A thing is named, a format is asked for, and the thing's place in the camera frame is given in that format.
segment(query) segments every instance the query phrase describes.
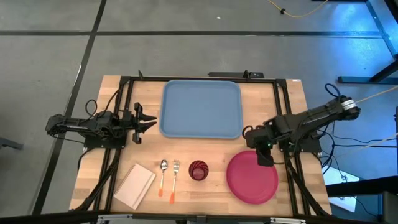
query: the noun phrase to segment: spiral notebook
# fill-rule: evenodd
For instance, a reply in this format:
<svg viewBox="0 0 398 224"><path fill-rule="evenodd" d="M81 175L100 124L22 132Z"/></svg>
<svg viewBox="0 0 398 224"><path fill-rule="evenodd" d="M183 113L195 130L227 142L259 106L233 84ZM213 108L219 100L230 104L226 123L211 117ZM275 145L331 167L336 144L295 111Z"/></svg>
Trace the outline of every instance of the spiral notebook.
<svg viewBox="0 0 398 224"><path fill-rule="evenodd" d="M134 164L113 197L135 210L144 198L155 176L153 172L139 164Z"/></svg>

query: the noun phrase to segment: wooden table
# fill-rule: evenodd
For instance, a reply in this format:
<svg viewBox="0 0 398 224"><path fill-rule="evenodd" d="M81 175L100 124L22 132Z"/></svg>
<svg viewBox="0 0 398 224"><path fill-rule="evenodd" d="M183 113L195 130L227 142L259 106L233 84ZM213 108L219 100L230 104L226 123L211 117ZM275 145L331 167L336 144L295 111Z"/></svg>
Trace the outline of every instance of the wooden table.
<svg viewBox="0 0 398 224"><path fill-rule="evenodd" d="M118 89L120 76L106 75L103 78L98 96L98 111L105 108L111 95ZM144 113L160 116L161 97L165 82L134 82L130 108L139 102ZM307 109L302 83L300 80L287 80L290 104L293 113ZM257 125L277 115L272 85L264 83L239 83L243 105L243 126ZM280 90L282 110L285 113L284 99ZM137 210L113 198L112 212L118 213L161 213L161 214L206 214L206 215L248 215L248 216L292 216L290 197L284 165L275 165L279 186L274 197L262 205L250 205L237 199L226 183L226 167L230 159L237 153L248 149L242 137L233 140L225 139L182 139L167 138L159 131L159 124L142 134L142 144L132 142L129 133L126 147L122 150L121 161L115 189L125 177L127 171L135 163L146 167L156 174L156 178ZM276 162L283 161L278 146L274 146L272 156ZM81 161L70 208L76 208L93 190L100 176L104 149L89 152ZM323 181L319 161L309 153L301 153L305 183L309 191L324 210L331 213L330 204ZM180 172L177 176L175 203L169 204L174 173L169 168L165 172L164 195L158 196L161 170L159 163L167 159L171 163L180 160ZM188 174L188 167L195 160L203 160L208 164L209 175L201 182L194 181ZM101 198L104 208L106 186ZM299 188L296 186L298 209L303 213Z"/></svg>

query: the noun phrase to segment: red cup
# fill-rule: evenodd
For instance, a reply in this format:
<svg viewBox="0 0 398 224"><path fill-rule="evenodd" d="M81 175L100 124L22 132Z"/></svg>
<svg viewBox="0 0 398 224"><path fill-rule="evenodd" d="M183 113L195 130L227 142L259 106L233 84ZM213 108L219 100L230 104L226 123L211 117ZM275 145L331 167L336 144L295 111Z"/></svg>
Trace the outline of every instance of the red cup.
<svg viewBox="0 0 398 224"><path fill-rule="evenodd" d="M189 176L197 181L206 179L209 174L209 167L203 161L193 161L189 166Z"/></svg>

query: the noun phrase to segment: orange handle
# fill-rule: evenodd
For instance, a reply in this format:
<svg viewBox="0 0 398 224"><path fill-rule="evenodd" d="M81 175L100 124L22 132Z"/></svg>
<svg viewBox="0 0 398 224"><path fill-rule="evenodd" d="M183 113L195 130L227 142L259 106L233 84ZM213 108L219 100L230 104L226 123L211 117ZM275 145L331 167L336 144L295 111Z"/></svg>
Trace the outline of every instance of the orange handle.
<svg viewBox="0 0 398 224"><path fill-rule="evenodd" d="M172 196L170 197L170 204L174 203L174 192L172 192Z"/></svg>

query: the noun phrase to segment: spoon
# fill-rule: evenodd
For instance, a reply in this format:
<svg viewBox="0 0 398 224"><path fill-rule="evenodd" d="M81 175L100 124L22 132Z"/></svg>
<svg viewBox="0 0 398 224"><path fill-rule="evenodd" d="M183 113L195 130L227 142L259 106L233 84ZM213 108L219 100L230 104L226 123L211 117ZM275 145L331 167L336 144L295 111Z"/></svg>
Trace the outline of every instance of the spoon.
<svg viewBox="0 0 398 224"><path fill-rule="evenodd" d="M167 161L164 159L160 162L160 168L162 169L162 179L160 180L159 196L163 196L163 177L164 171L167 169Z"/></svg>

